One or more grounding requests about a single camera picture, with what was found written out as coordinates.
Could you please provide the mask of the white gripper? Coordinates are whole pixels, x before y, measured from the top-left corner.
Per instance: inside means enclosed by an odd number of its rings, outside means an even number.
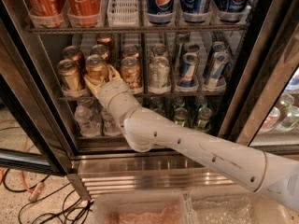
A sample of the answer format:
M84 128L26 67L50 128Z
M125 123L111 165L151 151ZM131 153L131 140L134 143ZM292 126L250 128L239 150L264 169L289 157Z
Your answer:
M102 87L102 83L84 76L85 83L94 97L98 97L99 103L114 118L119 118L128 111L139 106L139 102L133 96L128 85L121 80L120 73L112 66L108 65L109 82Z

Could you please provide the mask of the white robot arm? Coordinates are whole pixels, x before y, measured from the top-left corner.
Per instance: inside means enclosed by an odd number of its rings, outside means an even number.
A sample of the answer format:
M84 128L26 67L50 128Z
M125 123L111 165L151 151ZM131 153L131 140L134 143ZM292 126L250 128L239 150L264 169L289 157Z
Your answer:
M299 212L299 161L176 124L143 107L113 67L108 68L106 82L88 75L84 80L133 150L147 152L155 145L171 148L243 188Z

